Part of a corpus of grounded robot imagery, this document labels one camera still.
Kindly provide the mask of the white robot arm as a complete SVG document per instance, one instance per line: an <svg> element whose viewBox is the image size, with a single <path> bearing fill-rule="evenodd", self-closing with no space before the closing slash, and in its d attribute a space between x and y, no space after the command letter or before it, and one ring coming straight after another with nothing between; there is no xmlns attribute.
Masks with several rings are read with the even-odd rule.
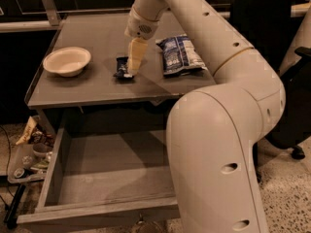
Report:
<svg viewBox="0 0 311 233"><path fill-rule="evenodd" d="M269 233L253 146L285 110L284 86L260 53L205 0L135 0L126 33L152 38L170 10L214 79L167 121L169 165L185 233Z"/></svg>

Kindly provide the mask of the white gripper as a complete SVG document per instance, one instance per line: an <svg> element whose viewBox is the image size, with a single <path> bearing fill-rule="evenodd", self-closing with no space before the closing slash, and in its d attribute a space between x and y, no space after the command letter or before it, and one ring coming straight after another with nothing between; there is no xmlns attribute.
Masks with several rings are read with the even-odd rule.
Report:
<svg viewBox="0 0 311 233"><path fill-rule="evenodd" d="M159 21L144 19L136 12L134 7L131 8L124 34L134 38L128 46L127 59L127 71L132 76L135 76L139 71L148 47L146 40L151 39L155 35L158 27Z"/></svg>

